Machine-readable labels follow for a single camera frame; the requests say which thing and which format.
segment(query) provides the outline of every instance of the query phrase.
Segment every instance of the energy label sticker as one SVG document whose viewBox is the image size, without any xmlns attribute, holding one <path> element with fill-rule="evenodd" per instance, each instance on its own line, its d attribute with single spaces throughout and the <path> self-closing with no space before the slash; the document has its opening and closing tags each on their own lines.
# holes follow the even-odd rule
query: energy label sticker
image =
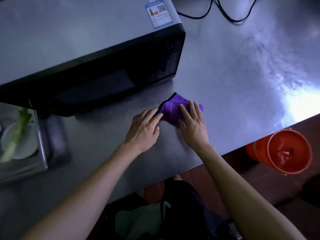
<svg viewBox="0 0 320 240">
<path fill-rule="evenodd" d="M 172 19 L 163 0 L 146 5 L 146 10 L 155 28 L 172 23 Z"/>
</svg>

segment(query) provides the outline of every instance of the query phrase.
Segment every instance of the white plate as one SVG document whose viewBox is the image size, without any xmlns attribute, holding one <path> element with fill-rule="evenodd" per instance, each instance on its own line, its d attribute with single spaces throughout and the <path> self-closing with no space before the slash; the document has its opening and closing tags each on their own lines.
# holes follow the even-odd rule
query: white plate
<svg viewBox="0 0 320 240">
<path fill-rule="evenodd" d="M 14 123 L 10 125 L 3 133 L 1 138 L 1 148 L 4 151 L 5 148 L 9 145 L 9 142 L 12 138 L 12 135 L 14 133 L 15 125 L 17 123 Z M 12 159 L 23 159 L 26 157 L 31 156 L 36 152 L 38 149 L 38 141 L 37 141 L 37 135 L 36 135 L 36 129 L 35 129 L 34 123 L 28 123 L 25 127 L 25 133 L 22 136 L 21 140 L 19 141 L 19 144 L 17 146 L 17 149 L 12 157 Z"/>
</svg>

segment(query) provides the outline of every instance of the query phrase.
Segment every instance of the forearm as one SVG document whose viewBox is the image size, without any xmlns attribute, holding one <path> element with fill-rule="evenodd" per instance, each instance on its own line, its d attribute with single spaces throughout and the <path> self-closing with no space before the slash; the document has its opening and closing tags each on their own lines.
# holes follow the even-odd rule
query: forearm
<svg viewBox="0 0 320 240">
<path fill-rule="evenodd" d="M 210 145 L 196 150 L 208 169 L 242 236 L 247 239 L 305 239 L 296 227 Z"/>
<path fill-rule="evenodd" d="M 138 153 L 122 144 L 81 186 L 29 230 L 29 239 L 86 239 L 119 178 Z"/>
</svg>

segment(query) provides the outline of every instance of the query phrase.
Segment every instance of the metal tray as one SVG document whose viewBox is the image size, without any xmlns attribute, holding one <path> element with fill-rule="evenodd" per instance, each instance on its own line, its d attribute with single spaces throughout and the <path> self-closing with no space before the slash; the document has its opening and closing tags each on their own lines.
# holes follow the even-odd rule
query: metal tray
<svg viewBox="0 0 320 240">
<path fill-rule="evenodd" d="M 18 111 L 20 109 L 21 107 L 18 106 L 0 103 L 0 124 L 2 127 L 0 137 L 2 137 L 5 129 L 18 119 Z M 36 125 L 38 150 L 30 157 L 0 163 L 0 184 L 30 177 L 48 169 L 47 158 L 49 156 L 49 146 L 45 128 L 42 126 L 42 121 L 39 119 L 37 112 L 31 109 L 28 111 L 32 114 L 30 121 Z"/>
</svg>

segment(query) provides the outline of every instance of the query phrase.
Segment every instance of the qr code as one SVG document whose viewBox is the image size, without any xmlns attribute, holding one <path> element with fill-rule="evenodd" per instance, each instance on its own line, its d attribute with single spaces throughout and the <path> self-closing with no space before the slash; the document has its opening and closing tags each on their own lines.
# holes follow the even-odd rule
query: qr code
<svg viewBox="0 0 320 240">
<path fill-rule="evenodd" d="M 166 7 L 164 4 L 157 6 L 157 8 L 158 8 L 159 12 L 166 11 Z"/>
</svg>

